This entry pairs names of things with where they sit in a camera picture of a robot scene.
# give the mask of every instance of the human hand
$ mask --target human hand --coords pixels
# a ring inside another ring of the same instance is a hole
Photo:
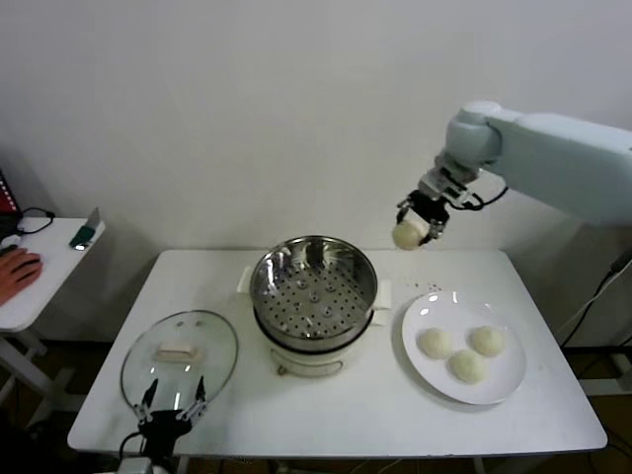
[[[39,254],[16,249],[0,256],[0,305],[3,305],[41,275]]]

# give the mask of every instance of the cable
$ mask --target cable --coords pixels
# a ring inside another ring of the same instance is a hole
[[[571,316],[568,321],[566,321],[562,326],[560,326],[557,330],[557,333],[559,334],[564,328],[566,328],[569,324],[571,324],[573,321],[575,321],[577,318],[579,318],[582,313],[584,312],[584,310],[591,305],[594,301],[597,301],[599,299],[600,296],[603,295],[603,293],[608,289],[608,287],[613,284],[620,276],[622,276],[625,271],[630,267],[630,265],[632,265],[632,260],[630,260],[625,267],[623,267],[623,269],[621,269],[620,272],[618,272],[616,275],[614,275],[612,278],[610,278],[606,284],[603,285],[603,287],[601,288],[601,290],[595,295],[593,296],[591,299],[589,299],[586,303],[584,303],[584,305],[577,310],[577,312]]]
[[[600,355],[599,357],[597,357],[595,360],[593,360],[591,363],[589,363],[586,367],[584,367],[584,369],[582,369],[582,371],[577,375],[577,379],[578,380],[581,379],[586,374],[586,372],[588,372],[598,362],[601,362],[605,358],[607,358],[607,355]]]
[[[503,188],[503,190],[502,190],[502,191],[500,191],[496,197],[492,197],[490,200],[488,200],[487,202],[485,202],[485,203],[484,203],[484,205],[486,205],[486,206],[487,206],[487,205],[493,204],[494,202],[496,202],[497,200],[499,200],[500,198],[502,198],[504,195],[506,195],[506,194],[507,194],[507,191],[509,191],[509,190],[510,190],[510,189],[509,189],[509,187],[508,187],[508,186],[505,186],[505,187]]]
[[[612,278],[612,276],[614,275],[614,273],[612,271],[608,272],[607,274],[605,274],[605,276],[603,277],[603,279],[599,282],[599,285],[597,286],[596,290],[594,291],[594,293],[592,294],[592,297],[596,297],[599,292],[601,291],[601,289],[603,288],[603,286],[608,282],[609,279]],[[582,326],[582,323],[584,322],[584,320],[586,319],[586,316],[589,314],[589,311],[591,310],[591,308],[594,305],[594,300],[591,301],[587,306],[586,309],[584,310],[584,312],[582,313],[582,317],[580,318],[580,320],[578,321],[578,323],[575,325],[575,328],[573,328],[573,331],[571,331],[571,334],[569,334],[566,339],[564,340],[564,342],[560,345],[561,348],[564,348],[567,344],[569,344],[569,341],[571,341],[571,339],[573,339],[573,336],[575,336],[575,333],[577,333],[578,329],[580,329],[580,326]]]
[[[20,422],[20,380],[15,379],[16,388],[16,425]]]
[[[386,472],[387,469],[390,469],[391,467],[393,467],[395,464],[399,462],[402,462],[402,459],[397,459],[396,461],[393,461],[390,464],[387,464],[386,466],[382,467],[379,471],[377,471],[377,474],[382,474]]]
[[[626,344],[628,344],[630,341],[632,341],[632,336],[630,336],[628,339],[626,339],[625,341],[623,341],[621,344],[619,344],[619,346],[625,346]]]
[[[615,430],[613,430],[609,426],[603,425],[603,427],[605,428],[605,430],[607,432],[610,432],[611,435],[616,437],[621,444],[624,444],[628,449],[630,449],[632,451],[632,444],[630,444],[625,437],[623,437],[621,434],[617,433]]]
[[[594,465],[593,454],[589,452],[589,466],[591,467],[592,474],[599,474],[599,471],[596,470],[596,466]]]
[[[355,468],[353,468],[351,471],[349,471],[347,474],[355,474],[360,467],[362,467],[364,464],[366,464],[368,462],[368,460],[361,462],[359,465],[357,465]]]
[[[617,446],[616,444],[607,444],[605,446],[606,449],[608,449],[609,447],[611,447],[612,449],[616,449],[617,451],[619,451],[621,454],[623,454],[628,459],[632,459],[632,454],[630,454],[629,452],[627,452],[623,448]]]
[[[140,432],[136,432],[136,433],[132,433],[132,434],[128,434],[125,439],[122,441],[122,443],[120,444],[120,446],[118,447],[118,460],[122,461],[122,452],[125,449],[125,445],[127,444],[127,442],[130,439],[133,439],[137,436],[141,436]]]
[[[37,234],[38,232],[42,232],[46,227],[52,224],[53,220],[55,220],[56,215],[54,212],[50,210],[42,209],[41,207],[27,207],[26,209],[22,211],[22,214],[25,215],[30,210],[38,210],[40,212],[43,212],[43,214],[46,217],[48,217],[48,222],[36,230],[24,230],[23,228],[18,227],[18,235],[32,235],[32,234]]]
[[[452,176],[446,170],[443,170],[442,175],[448,181],[450,181],[453,185],[455,185],[460,191],[463,191],[463,192],[467,191],[467,187],[463,186],[461,183],[459,183],[454,178],[452,178]],[[480,196],[478,196],[476,193],[472,193],[472,197],[477,201],[476,204],[473,204],[471,202],[464,202],[463,205],[461,206],[461,205],[455,205],[450,201],[448,201],[447,203],[450,205],[450,207],[456,210],[472,210],[472,211],[483,210],[483,208],[487,207],[490,204],[493,204],[498,199],[502,198],[509,190],[510,190],[509,187],[505,186],[502,191],[500,191],[496,196],[492,197],[488,201],[483,201],[483,199]]]

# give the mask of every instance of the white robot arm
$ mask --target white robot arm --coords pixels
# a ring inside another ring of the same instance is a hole
[[[446,205],[480,210],[488,204],[466,187],[481,168],[586,222],[632,224],[632,132],[473,102],[450,121],[434,167],[399,204],[397,246],[412,250],[438,238],[449,219]]]

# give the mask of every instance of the white table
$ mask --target white table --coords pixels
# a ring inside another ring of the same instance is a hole
[[[47,222],[48,219],[45,217],[26,217],[22,220],[21,226],[27,230],[34,230]],[[42,232],[23,236],[20,246],[41,255],[41,276],[28,288],[0,306],[0,335],[10,334],[29,348],[27,354],[22,355],[0,336],[0,364],[12,373],[12,377],[0,389],[0,403],[11,392],[15,378],[19,378],[44,397],[32,417],[32,423],[45,418],[51,410],[76,411],[83,401],[83,398],[78,399],[63,393],[72,376],[72,369],[60,370],[57,377],[52,380],[31,363],[35,354],[43,355],[46,349],[32,332],[27,331],[27,328],[38,319],[47,303],[92,247],[80,252],[68,245],[85,222],[86,219],[55,218]],[[102,223],[93,237],[93,243],[104,230],[105,225]]]
[[[134,340],[178,311],[209,309],[235,327],[240,353],[227,387],[176,453],[239,457],[487,456],[597,449],[606,435],[580,384],[501,252],[366,253],[392,282],[389,323],[363,336],[355,364],[322,379],[277,375],[248,295],[235,292],[259,251],[168,251],[155,264],[68,436],[75,449],[114,452],[136,431],[119,389]],[[464,405],[415,372],[400,341],[411,298],[437,285],[474,291],[500,308],[520,334],[526,377],[497,406]],[[138,443],[127,445],[137,452]]]

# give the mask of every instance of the dough ball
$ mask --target dough ball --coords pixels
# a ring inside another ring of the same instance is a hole
[[[448,358],[452,354],[452,340],[449,333],[438,328],[430,328],[419,339],[422,351],[431,358]]]
[[[487,377],[485,360],[474,351],[459,351],[449,360],[454,375],[467,383],[478,383]]]
[[[483,326],[472,333],[472,346],[483,356],[497,356],[505,350],[505,333],[500,328]]]

